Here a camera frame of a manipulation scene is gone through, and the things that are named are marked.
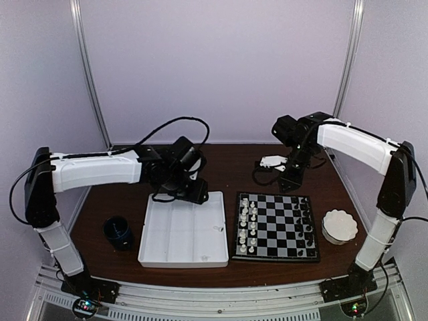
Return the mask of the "white piece placed later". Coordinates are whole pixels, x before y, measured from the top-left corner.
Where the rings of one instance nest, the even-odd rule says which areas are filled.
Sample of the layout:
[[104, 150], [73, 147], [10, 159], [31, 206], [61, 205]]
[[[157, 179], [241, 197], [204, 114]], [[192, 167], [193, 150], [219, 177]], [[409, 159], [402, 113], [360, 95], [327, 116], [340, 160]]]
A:
[[240, 244], [244, 244], [246, 242], [246, 230], [244, 229], [239, 232], [239, 242]]

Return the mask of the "white plastic compartment tray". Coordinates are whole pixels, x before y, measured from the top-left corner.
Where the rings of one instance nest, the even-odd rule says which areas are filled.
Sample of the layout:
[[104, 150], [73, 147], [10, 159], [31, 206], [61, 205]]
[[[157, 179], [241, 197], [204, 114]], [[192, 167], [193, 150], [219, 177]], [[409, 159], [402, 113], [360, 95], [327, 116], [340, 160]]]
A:
[[148, 200], [138, 261], [144, 268], [223, 268], [229, 262], [223, 193], [202, 205]]

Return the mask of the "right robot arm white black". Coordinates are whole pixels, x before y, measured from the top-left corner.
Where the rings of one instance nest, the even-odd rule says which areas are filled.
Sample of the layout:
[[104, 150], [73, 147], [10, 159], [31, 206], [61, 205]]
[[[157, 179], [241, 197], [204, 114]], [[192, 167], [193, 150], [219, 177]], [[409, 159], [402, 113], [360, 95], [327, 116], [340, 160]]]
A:
[[279, 117], [272, 134], [291, 149], [279, 177], [280, 190], [299, 189], [311, 159], [323, 148], [343, 154], [382, 179], [376, 215], [367, 237], [351, 263], [343, 290], [357, 295], [372, 279], [372, 271], [392, 246], [403, 216], [417, 187], [414, 148], [410, 142], [381, 138], [324, 112], [299, 119]]

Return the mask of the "white piece passed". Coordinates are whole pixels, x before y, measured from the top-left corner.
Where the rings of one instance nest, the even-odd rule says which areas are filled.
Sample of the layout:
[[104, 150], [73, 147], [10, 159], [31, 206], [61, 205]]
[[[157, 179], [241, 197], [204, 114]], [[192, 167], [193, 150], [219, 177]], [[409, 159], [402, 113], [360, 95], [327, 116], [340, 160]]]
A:
[[247, 216], [241, 216], [240, 217], [240, 226], [245, 227], [247, 225]]

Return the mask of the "white piece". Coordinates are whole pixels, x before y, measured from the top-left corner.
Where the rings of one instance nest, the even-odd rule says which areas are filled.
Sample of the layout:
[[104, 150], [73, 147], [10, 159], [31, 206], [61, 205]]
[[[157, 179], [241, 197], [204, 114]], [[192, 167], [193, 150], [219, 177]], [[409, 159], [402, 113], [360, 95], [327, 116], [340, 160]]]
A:
[[248, 214], [248, 206], [244, 206], [242, 211], [241, 211], [241, 216], [246, 217], [247, 214]]

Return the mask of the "black white chess board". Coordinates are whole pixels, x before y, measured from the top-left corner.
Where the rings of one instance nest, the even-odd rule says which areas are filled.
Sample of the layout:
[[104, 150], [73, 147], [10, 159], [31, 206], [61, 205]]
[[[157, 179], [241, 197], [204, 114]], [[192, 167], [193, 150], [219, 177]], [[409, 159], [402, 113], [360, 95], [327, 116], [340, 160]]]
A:
[[[249, 200], [247, 225], [240, 226], [242, 201]], [[250, 203], [257, 208], [256, 221], [251, 220]], [[252, 222], [256, 222], [256, 234], [251, 235]], [[239, 248], [239, 232], [246, 230], [247, 252]], [[248, 252], [253, 246], [254, 252]], [[237, 215], [234, 227], [231, 259], [242, 261], [266, 261], [284, 263], [318, 263], [320, 250], [311, 200], [303, 195], [274, 195], [237, 192]]]

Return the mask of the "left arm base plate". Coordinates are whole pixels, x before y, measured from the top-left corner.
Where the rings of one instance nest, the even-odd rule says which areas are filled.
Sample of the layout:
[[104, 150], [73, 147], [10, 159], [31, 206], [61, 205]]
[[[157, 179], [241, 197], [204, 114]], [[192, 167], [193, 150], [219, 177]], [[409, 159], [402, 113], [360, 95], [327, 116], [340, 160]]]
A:
[[95, 303], [114, 304], [119, 293], [117, 282], [93, 278], [88, 271], [75, 276], [63, 274], [61, 290]]

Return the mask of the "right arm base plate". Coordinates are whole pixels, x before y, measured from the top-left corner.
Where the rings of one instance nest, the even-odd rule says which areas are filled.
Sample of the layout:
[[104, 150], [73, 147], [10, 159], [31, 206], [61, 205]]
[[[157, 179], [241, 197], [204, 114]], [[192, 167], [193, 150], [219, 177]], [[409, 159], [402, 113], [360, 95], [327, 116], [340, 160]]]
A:
[[320, 283], [320, 290], [325, 303], [344, 300], [364, 293], [375, 291], [378, 288], [374, 280], [370, 280], [363, 285], [350, 283], [348, 276], [336, 279], [325, 279]]

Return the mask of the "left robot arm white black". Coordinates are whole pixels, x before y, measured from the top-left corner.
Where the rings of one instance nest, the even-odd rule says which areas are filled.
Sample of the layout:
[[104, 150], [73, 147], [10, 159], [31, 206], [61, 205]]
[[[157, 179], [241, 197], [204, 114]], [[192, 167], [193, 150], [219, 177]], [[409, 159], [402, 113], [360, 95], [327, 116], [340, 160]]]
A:
[[96, 291], [96, 282], [72, 241], [72, 224], [62, 222], [58, 201], [75, 197], [77, 203], [70, 217], [75, 220], [92, 187], [147, 184], [172, 200], [202, 204], [208, 192], [207, 182], [199, 173], [206, 163], [203, 152], [192, 145], [159, 150], [142, 145], [88, 154], [52, 153], [48, 147], [41, 147], [31, 166], [16, 178], [25, 180], [24, 216], [19, 217], [14, 209], [15, 183], [9, 190], [9, 208], [18, 222], [38, 233], [71, 287], [82, 297], [89, 297]]

